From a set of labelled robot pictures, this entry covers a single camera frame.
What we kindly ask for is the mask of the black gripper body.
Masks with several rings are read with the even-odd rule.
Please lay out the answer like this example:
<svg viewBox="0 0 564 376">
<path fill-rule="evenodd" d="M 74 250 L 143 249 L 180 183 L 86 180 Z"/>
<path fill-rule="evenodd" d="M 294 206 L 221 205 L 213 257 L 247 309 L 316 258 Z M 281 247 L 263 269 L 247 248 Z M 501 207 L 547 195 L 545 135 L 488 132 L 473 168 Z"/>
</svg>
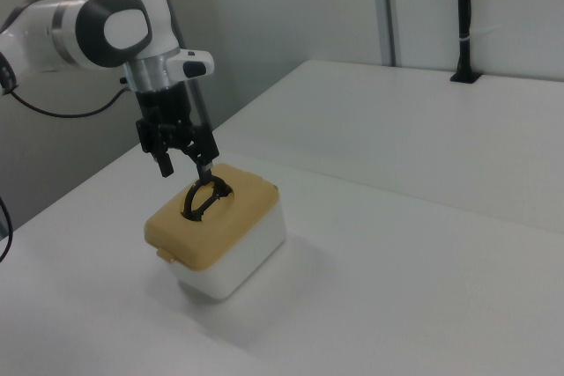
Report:
<svg viewBox="0 0 564 376">
<path fill-rule="evenodd" d="M 193 125 L 188 89 L 184 83 L 154 92 L 136 92 L 136 98 L 144 122 L 169 126 Z"/>
</svg>

